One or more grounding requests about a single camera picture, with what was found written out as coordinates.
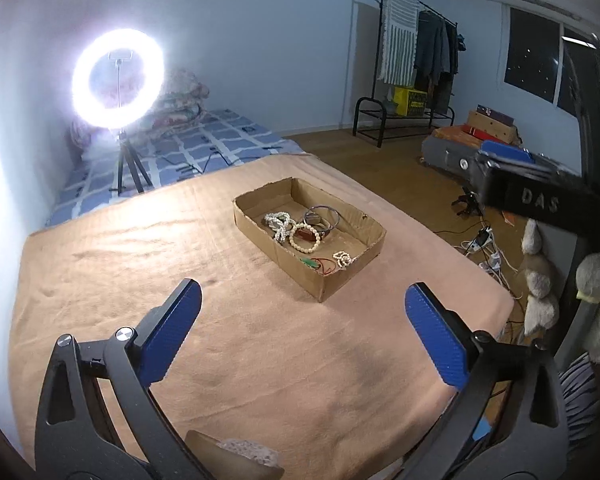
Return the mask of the brown box on suitcase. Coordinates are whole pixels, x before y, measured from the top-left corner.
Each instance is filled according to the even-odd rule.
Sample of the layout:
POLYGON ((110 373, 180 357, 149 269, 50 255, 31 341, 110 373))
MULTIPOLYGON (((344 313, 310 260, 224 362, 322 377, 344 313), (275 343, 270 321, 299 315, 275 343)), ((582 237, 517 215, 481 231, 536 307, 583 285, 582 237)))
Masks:
POLYGON ((522 143, 513 118, 491 107, 478 105, 474 110, 470 110, 467 125, 475 131, 481 131, 506 144, 520 145, 522 143))

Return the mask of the plush toy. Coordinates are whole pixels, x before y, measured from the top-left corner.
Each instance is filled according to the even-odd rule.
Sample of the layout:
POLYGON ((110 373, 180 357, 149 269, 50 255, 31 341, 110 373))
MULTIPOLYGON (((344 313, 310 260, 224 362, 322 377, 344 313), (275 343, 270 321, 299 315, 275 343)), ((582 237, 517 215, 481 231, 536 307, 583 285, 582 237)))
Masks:
POLYGON ((522 273, 528 288, 524 309, 524 336, 539 330, 550 330, 559 318, 558 300, 554 294, 554 266, 543 252, 543 237, 538 222, 527 221, 521 240, 522 273))

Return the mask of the orange covered suitcase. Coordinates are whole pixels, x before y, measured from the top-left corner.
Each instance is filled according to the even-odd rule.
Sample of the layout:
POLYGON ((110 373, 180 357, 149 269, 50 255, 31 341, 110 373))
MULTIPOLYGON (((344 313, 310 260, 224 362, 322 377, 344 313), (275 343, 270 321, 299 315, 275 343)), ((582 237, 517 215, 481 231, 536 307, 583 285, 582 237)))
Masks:
POLYGON ((468 125, 434 129, 422 141, 422 161, 427 166, 469 181, 475 156, 480 150, 518 162, 532 161, 524 150, 468 125))

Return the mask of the window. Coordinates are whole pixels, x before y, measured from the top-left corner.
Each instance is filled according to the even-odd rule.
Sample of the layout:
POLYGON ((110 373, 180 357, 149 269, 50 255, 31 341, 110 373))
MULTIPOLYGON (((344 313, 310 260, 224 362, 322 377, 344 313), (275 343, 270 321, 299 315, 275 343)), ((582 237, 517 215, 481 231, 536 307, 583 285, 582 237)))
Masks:
POLYGON ((563 36, 579 44, 588 41, 562 23, 510 8, 504 82, 576 116, 563 36))

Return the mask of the tan blanket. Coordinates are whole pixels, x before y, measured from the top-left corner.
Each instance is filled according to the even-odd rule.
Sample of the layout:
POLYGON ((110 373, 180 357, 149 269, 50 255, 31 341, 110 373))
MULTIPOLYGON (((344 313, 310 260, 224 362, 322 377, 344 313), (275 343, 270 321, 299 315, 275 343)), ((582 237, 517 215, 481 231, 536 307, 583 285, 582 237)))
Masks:
POLYGON ((108 338, 184 278, 200 284, 204 304, 154 396, 179 432, 261 443, 289 479, 364 479, 405 454, 450 402, 405 316, 408 286, 427 284, 491 334, 513 307, 426 226, 313 156, 268 156, 159 188, 27 238, 9 341, 25 456, 57 338, 108 338), (235 226, 237 196, 286 177, 387 232, 379 256, 321 302, 235 226))

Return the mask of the cardboard box tray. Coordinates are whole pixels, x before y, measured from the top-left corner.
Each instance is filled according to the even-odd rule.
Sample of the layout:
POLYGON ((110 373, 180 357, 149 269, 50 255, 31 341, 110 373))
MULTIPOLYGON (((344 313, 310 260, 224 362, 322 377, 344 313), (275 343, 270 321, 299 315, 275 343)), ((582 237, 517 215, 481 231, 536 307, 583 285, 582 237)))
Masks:
POLYGON ((376 258, 387 234, 366 212, 294 177, 239 195, 233 205, 239 231, 318 301, 376 258))

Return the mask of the dark metal bangle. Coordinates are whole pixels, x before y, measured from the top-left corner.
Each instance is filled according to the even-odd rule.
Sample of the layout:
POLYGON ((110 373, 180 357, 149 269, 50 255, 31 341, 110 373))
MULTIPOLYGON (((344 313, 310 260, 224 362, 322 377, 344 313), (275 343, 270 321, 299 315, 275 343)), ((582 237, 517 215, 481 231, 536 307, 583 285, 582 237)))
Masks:
POLYGON ((340 212, 328 205, 312 206, 302 216, 302 221, 309 226, 313 226, 322 237, 337 229, 340 220, 340 212))

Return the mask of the yellow box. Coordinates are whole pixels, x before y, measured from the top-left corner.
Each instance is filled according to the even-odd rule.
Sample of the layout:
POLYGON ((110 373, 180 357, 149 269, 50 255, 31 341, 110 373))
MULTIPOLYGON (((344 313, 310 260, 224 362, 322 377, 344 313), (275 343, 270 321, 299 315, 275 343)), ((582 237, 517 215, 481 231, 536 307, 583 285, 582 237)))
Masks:
POLYGON ((396 114, 403 117, 422 117, 425 115, 428 94, 413 88, 394 87, 392 102, 396 114))

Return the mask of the black clothes rack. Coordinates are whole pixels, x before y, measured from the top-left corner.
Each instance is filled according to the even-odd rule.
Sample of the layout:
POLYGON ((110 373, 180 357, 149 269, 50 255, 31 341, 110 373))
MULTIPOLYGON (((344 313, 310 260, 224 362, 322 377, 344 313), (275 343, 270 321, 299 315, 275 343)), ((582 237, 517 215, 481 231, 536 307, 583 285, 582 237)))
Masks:
POLYGON ((379 18, 370 93, 355 102, 351 133, 373 141, 426 136, 454 126, 450 104, 460 52, 458 24, 422 0, 376 0, 379 18))

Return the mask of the hanging dark clothes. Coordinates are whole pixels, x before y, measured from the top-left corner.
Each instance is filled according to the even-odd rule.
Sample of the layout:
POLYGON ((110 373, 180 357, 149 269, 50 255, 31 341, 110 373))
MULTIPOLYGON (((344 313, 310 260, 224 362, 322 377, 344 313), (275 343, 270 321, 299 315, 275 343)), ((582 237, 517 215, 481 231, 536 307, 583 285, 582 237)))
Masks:
POLYGON ((430 10, 419 13, 414 88, 428 94, 435 113, 448 111, 460 51, 465 49, 457 24, 430 10))

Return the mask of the black tripod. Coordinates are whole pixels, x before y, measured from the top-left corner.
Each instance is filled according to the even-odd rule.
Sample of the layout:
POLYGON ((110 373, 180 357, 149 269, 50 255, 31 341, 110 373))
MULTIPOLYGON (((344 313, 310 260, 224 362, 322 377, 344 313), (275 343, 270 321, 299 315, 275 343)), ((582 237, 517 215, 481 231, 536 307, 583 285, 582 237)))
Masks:
POLYGON ((148 171, 140 160, 140 155, 137 153, 126 132, 121 130, 117 134, 116 139, 119 145, 117 181, 116 186, 111 189, 111 192, 115 192, 117 196, 121 196, 126 190, 126 187, 123 185, 123 174, 124 167, 128 167, 136 192, 142 194, 145 192, 146 186, 152 186, 148 171))

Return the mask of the blue checkered bedsheet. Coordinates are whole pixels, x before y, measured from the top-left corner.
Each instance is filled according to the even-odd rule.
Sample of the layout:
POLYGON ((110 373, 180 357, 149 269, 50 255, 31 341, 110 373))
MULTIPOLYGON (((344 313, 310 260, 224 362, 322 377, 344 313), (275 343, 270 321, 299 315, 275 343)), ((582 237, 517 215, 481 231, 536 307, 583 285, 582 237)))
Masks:
MULTIPOLYGON (((302 148, 232 110, 204 113, 195 125, 163 133, 157 139, 132 144, 148 171, 152 186, 146 191, 240 166, 276 154, 300 154, 302 148)), ((128 167, 124 167, 126 190, 117 196, 119 147, 83 159, 72 170, 46 226, 58 226, 88 212, 116 204, 137 194, 128 167)))

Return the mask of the white striped towel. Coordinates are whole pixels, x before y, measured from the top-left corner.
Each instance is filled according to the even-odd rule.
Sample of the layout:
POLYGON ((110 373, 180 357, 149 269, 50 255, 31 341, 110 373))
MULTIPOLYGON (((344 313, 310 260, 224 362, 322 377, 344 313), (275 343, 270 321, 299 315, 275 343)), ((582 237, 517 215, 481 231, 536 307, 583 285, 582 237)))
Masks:
POLYGON ((385 84, 414 84, 419 12, 418 0, 384 0, 379 78, 385 84))

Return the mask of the folded floral quilt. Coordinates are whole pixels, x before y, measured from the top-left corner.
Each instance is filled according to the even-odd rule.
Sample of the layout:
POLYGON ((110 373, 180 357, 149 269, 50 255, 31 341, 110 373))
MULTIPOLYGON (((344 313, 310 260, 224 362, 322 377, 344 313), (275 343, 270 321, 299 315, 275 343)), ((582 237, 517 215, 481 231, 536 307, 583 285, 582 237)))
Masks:
MULTIPOLYGON (((209 88, 190 70, 169 70, 154 105, 124 131, 130 139, 140 139, 144 143, 157 139, 163 133, 195 125, 204 116, 204 101, 209 94, 209 88)), ((68 130, 69 139, 82 153, 83 159, 114 151, 118 133, 118 130, 90 126, 78 116, 68 130)))

